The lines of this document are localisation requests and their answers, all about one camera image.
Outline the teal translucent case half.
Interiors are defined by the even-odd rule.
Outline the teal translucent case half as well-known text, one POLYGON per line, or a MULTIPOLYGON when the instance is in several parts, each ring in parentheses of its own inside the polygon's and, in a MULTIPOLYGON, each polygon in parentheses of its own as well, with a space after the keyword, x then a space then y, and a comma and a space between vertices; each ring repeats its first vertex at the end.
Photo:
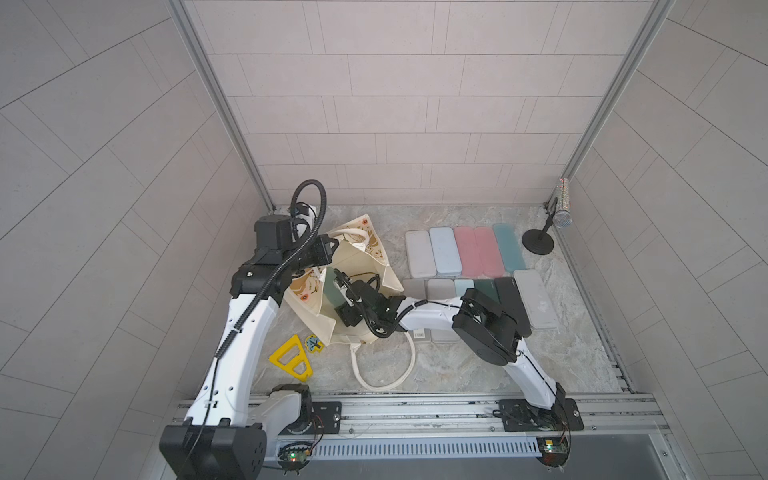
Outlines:
POLYGON ((342 304, 346 303, 345 297, 341 293, 341 291, 339 290, 338 285, 336 283, 335 269, 332 268, 332 267, 328 267, 326 269, 326 276, 325 276, 325 280, 324 280, 323 294, 324 294, 328 304, 333 309, 336 309, 337 307, 339 307, 342 304))

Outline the floral canvas tote bag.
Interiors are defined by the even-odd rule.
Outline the floral canvas tote bag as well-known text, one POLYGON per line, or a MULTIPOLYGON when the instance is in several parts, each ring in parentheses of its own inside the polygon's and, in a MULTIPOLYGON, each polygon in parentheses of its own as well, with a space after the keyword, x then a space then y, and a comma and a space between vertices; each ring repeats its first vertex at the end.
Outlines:
POLYGON ((358 383, 373 392, 393 390, 411 375, 416 363, 415 343, 406 371, 394 382, 372 386, 362 377, 357 351, 397 329, 394 300, 404 288, 369 215, 359 216, 328 232, 338 242, 331 263, 307 267, 284 294, 291 309, 326 344, 350 347, 352 370, 358 383))

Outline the frosted clear pen case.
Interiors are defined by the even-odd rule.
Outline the frosted clear pen case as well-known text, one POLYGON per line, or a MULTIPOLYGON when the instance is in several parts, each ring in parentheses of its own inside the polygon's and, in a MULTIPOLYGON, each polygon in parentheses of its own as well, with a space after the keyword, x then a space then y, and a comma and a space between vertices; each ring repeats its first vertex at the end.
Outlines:
POLYGON ((404 279, 403 294, 417 300, 426 299, 426 281, 424 279, 404 279))

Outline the beige tin pencil case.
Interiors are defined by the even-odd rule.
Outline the beige tin pencil case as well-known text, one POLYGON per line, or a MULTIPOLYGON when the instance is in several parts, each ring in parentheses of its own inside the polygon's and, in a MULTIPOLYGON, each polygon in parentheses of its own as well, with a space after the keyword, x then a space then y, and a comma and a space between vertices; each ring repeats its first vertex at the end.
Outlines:
POLYGON ((426 282, 426 296, 428 300, 448 300, 456 297, 456 293, 453 279, 433 278, 426 282))

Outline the white glossy tin pencil case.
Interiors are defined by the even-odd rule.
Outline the white glossy tin pencil case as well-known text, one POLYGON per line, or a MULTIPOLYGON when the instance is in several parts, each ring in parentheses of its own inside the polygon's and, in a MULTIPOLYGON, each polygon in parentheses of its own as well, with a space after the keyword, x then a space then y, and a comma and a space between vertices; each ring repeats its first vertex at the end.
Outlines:
POLYGON ((437 274, 436 264, 428 231, 407 231, 405 246, 408 268, 413 279, 433 278, 437 274))

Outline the pale mint case lid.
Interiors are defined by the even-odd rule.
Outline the pale mint case lid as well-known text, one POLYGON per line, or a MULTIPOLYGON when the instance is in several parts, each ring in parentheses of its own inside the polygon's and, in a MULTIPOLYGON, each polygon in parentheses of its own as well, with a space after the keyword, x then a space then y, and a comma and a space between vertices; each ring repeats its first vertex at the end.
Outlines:
POLYGON ((475 282, 472 279, 456 279, 454 287, 456 295, 462 297, 469 289, 475 287, 475 282))

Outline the pale mint pencil case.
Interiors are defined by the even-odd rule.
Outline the pale mint pencil case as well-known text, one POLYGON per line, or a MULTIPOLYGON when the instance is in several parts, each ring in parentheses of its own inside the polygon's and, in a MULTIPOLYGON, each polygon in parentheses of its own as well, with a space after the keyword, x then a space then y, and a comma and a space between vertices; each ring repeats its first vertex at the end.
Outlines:
POLYGON ((462 273, 462 263, 454 230, 450 227, 433 227, 429 235, 437 275, 458 277, 462 273))

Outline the dark green pencil case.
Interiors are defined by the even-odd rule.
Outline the dark green pencil case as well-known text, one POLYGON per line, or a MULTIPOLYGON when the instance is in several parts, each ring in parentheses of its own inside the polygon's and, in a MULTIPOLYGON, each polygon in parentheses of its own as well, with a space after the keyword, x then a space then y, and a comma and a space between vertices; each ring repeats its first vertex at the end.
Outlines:
POLYGON ((484 303, 499 303, 499 295, 493 279, 475 279, 473 283, 476 300, 481 300, 484 303))

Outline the dark grey pencil case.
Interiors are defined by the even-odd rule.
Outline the dark grey pencil case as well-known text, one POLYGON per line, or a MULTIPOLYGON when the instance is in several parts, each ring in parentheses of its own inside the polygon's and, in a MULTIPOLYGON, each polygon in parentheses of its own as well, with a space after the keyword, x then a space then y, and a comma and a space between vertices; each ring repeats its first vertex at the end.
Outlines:
POLYGON ((496 278, 494 285, 499 297, 499 303, 505 312, 510 314, 517 322, 517 331, 520 336, 528 338, 532 333, 532 329, 515 279, 513 277, 496 278))

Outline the teal translucent pencil case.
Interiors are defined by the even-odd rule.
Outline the teal translucent pencil case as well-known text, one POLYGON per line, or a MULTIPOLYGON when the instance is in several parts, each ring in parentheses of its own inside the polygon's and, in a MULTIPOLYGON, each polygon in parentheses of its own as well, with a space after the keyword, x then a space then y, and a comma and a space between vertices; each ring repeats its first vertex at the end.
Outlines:
POLYGON ((520 250, 520 243, 514 228, 506 223, 497 223, 492 227, 502 262, 506 272, 525 270, 526 264, 520 250))

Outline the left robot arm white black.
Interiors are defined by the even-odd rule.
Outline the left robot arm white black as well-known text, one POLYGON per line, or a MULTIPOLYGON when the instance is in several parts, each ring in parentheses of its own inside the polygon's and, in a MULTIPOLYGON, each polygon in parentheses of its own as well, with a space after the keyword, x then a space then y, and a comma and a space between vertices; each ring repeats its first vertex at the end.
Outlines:
POLYGON ((253 378, 266 334, 293 277, 331 263, 339 242, 319 235, 309 243, 263 242, 231 282, 221 341, 192 406, 167 426, 159 450, 180 479, 255 479, 268 446, 291 424, 310 422, 307 387, 276 387, 249 420, 253 378))

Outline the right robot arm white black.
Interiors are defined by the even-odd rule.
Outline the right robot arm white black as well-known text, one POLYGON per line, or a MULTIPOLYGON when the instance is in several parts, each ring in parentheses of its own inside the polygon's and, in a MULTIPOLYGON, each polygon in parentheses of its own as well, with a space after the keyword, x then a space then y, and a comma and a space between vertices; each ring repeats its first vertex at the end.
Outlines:
POLYGON ((418 329, 452 331, 481 360, 503 368, 524 396, 501 400, 493 411, 506 431, 584 429, 575 401, 533 357, 519 320, 485 293, 470 288, 460 297, 428 300, 387 297, 376 279, 352 281, 343 273, 334 283, 343 296, 336 313, 345 325, 365 323, 378 338, 418 329))

